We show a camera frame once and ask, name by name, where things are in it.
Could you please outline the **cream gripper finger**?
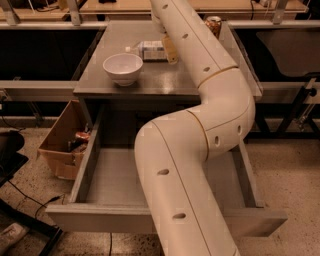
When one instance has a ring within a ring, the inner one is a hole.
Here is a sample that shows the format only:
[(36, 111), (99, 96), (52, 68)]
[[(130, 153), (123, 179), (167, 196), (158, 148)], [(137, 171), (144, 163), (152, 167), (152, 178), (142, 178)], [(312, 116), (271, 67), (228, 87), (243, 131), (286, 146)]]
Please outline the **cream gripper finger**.
[(178, 62), (178, 51), (168, 35), (162, 38), (162, 44), (168, 63), (176, 64)]

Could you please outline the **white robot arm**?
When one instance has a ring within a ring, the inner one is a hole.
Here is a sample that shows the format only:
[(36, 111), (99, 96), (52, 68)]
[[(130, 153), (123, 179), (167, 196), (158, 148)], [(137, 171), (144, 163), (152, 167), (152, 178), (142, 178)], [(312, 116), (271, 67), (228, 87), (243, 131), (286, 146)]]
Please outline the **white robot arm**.
[(200, 104), (153, 119), (135, 139), (142, 189), (166, 256), (240, 256), (203, 171), (237, 145), (255, 116), (251, 89), (236, 62), (187, 0), (150, 0)]

